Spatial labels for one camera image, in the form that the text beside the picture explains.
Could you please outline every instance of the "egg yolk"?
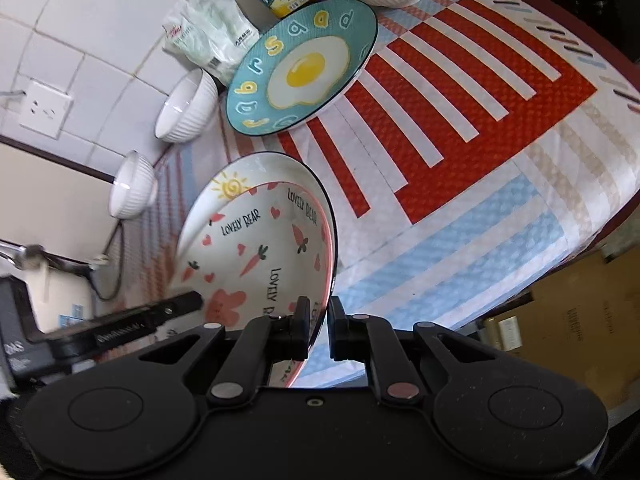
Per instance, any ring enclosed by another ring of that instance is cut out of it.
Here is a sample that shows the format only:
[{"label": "egg yolk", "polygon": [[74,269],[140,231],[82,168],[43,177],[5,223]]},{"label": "egg yolk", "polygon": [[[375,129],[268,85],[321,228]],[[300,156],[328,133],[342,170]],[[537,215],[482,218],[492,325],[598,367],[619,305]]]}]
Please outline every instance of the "egg yolk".
[{"label": "egg yolk", "polygon": [[287,84],[294,88],[315,81],[324,70],[324,56],[319,52],[310,52],[297,60],[287,72]]}]

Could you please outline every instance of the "white plate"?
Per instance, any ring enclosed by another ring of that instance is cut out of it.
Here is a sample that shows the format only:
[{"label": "white plate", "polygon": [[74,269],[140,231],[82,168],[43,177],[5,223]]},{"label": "white plate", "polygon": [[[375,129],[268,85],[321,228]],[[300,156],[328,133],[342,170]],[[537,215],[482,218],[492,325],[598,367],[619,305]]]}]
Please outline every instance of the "white plate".
[{"label": "white plate", "polygon": [[190,245],[195,235],[200,231],[213,213],[217,212],[235,197],[250,187],[260,186],[267,182],[292,182],[304,187],[320,203],[322,211],[328,220],[334,247],[335,277],[337,266],[337,228],[334,210],[331,208],[329,197],[316,175],[302,162],[283,153],[260,152],[239,158],[221,170],[207,184],[191,207],[187,219],[178,238],[175,251],[176,260],[180,260],[185,248]]},{"label": "white plate", "polygon": [[[204,300],[198,322],[230,330],[272,312],[290,314],[306,296],[315,333],[332,282],[329,230],[318,200],[302,186],[253,187],[207,219],[177,263],[170,294],[196,290]],[[270,384],[287,386],[301,368],[276,364]]]}]

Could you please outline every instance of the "plastic bag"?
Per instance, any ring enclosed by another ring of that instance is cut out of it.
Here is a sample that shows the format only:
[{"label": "plastic bag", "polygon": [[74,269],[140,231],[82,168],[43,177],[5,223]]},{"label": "plastic bag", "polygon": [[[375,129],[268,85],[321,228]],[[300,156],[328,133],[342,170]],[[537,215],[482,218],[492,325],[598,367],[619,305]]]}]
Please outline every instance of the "plastic bag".
[{"label": "plastic bag", "polygon": [[235,0],[181,0],[162,24],[164,47],[228,85],[260,34]]}]

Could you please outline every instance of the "brown cardboard box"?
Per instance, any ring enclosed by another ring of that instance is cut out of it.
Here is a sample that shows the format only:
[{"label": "brown cardboard box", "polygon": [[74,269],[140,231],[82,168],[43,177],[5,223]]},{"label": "brown cardboard box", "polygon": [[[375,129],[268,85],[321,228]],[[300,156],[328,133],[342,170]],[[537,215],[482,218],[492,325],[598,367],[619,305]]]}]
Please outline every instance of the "brown cardboard box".
[{"label": "brown cardboard box", "polygon": [[640,248],[596,253],[531,286],[533,301],[485,320],[496,348],[586,384],[608,408],[640,378]]}]

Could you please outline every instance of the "box label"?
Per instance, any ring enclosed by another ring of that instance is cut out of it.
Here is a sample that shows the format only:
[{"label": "box label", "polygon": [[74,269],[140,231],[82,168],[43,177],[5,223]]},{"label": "box label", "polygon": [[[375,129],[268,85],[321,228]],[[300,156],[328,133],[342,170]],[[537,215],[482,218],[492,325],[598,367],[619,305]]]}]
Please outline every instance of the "box label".
[{"label": "box label", "polygon": [[498,323],[500,327],[500,336],[502,336],[502,346],[505,352],[515,350],[522,346],[522,338],[520,337],[520,327],[518,319],[513,316],[509,319],[503,319]]}]

